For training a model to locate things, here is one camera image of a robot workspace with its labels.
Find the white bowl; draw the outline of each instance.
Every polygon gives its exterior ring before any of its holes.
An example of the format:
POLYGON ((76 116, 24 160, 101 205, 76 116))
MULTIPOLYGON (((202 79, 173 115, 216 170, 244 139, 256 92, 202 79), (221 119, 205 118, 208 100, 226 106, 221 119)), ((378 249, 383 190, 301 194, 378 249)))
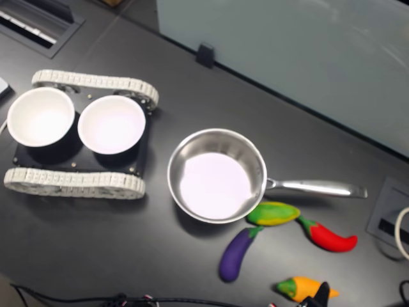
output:
POLYGON ((92 102, 78 122, 81 141, 93 152, 113 155, 134 146, 145 130, 140 105, 124 96, 105 96, 92 102))
POLYGON ((75 109, 70 97, 55 88, 29 90, 15 100, 7 115, 12 137, 25 146, 59 141, 72 126, 75 109))

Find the pan rim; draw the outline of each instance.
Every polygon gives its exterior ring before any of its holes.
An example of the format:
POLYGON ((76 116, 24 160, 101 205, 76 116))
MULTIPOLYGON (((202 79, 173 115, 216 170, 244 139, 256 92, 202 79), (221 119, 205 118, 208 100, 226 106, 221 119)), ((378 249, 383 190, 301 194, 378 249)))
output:
POLYGON ((264 192, 266 189, 266 184, 267 184, 267 169, 266 169, 266 165, 263 159, 263 156, 260 154, 259 150, 257 149, 257 147, 249 140, 247 139, 245 136, 241 135, 240 133, 237 133, 235 131, 232 130, 228 130, 228 129, 222 129, 222 128, 210 128, 210 129, 204 129, 204 130, 200 130, 197 131, 189 136, 187 136, 183 141, 181 141, 179 143, 179 145, 175 148, 175 150, 173 151, 171 158, 169 160, 169 163, 167 165, 167 184, 169 186, 169 190, 172 194, 173 200, 176 202, 176 204, 188 215, 190 215, 191 217, 193 217, 194 219, 197 219, 199 221, 202 222, 206 222, 206 223, 210 223, 210 224, 227 224, 227 223, 232 223, 234 221, 237 221, 239 219, 242 219, 243 217, 245 217, 247 214, 249 214, 251 211, 253 211, 253 209, 255 207, 257 207, 258 203, 261 201, 261 199, 264 196, 264 192), (261 171, 262 171, 262 184, 261 187, 259 188, 259 194, 256 198, 256 200, 254 201, 253 206, 251 206, 251 208, 249 208, 248 210, 246 210, 243 214, 240 214, 238 216, 229 218, 229 219, 221 219, 221 220, 216 220, 216 219, 209 219, 206 217, 201 217, 193 212, 188 211, 185 208, 185 205, 182 204, 178 197, 175 195, 173 188, 172 188, 172 184, 171 184, 171 166, 173 165, 173 161, 175 160, 175 158, 177 157, 177 155, 179 154, 180 150, 182 150, 186 144, 188 144, 192 139, 202 135, 202 134, 207 134, 207 133, 212 133, 212 132, 222 132, 225 134, 229 134, 230 136, 233 136, 234 138, 239 139, 240 141, 243 141, 249 148, 251 148, 251 150, 254 152, 254 154, 257 156, 258 160, 260 161, 260 165, 261 165, 261 171))

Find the toy eggplant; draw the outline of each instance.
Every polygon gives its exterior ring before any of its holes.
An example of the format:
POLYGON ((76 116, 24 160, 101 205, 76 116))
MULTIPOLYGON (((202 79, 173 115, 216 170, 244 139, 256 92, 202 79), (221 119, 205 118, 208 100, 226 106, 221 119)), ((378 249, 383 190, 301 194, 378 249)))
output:
MULTIPOLYGON (((277 290, 293 301, 301 303, 307 296, 314 297, 320 285, 320 282, 311 278, 297 276, 278 283, 277 290)), ((338 295, 338 291, 330 289, 330 298, 338 295)))
POLYGON ((255 228, 244 228, 230 242, 224 251, 219 265, 220 277, 227 282, 237 279, 246 251, 253 243, 254 238, 263 229, 262 226, 255 228))
POLYGON ((247 215, 248 222, 256 225, 275 226, 290 222, 300 216, 300 211, 286 203, 268 201, 258 206, 247 215))
POLYGON ((352 250, 357 245, 358 237, 356 235, 348 238, 340 237, 321 224, 306 219, 303 216, 299 216, 297 220, 305 228, 311 240, 319 247, 328 251, 342 253, 352 250))

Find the black table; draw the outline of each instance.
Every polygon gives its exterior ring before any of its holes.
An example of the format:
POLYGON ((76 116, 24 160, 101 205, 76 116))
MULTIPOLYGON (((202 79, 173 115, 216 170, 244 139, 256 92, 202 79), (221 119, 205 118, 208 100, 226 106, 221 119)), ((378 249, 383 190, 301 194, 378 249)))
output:
MULTIPOLYGON (((135 77, 160 93, 151 128, 139 201, 43 198, 0 186, 0 272, 15 282, 58 297, 150 294, 200 297, 242 306, 294 306, 271 291, 291 276, 327 280, 340 292, 332 307, 394 306, 406 262, 366 233, 386 176, 409 184, 409 166, 346 132, 289 105, 227 72, 209 70, 193 55, 102 6, 76 1, 86 23, 54 59, 0 35, 0 73, 16 94, 2 101, 0 121, 13 100, 30 89, 43 68, 135 77), (214 226, 196 222, 171 198, 166 166, 190 133, 220 127, 248 137, 277 179, 329 179, 365 185, 366 200, 275 193, 305 217, 335 232, 359 236, 351 253, 312 245, 288 223, 260 233, 233 284, 217 276, 220 256, 245 221, 214 226)), ((81 112, 85 106, 78 105, 81 112)), ((12 167, 16 143, 0 136, 0 174, 12 167)))

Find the frosted glass panel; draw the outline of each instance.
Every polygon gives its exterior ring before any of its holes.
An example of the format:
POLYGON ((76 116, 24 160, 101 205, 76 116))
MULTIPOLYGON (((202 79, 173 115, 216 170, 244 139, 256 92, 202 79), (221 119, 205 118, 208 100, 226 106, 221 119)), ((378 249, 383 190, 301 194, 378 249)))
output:
POLYGON ((162 34, 409 156, 409 6, 158 0, 162 34))

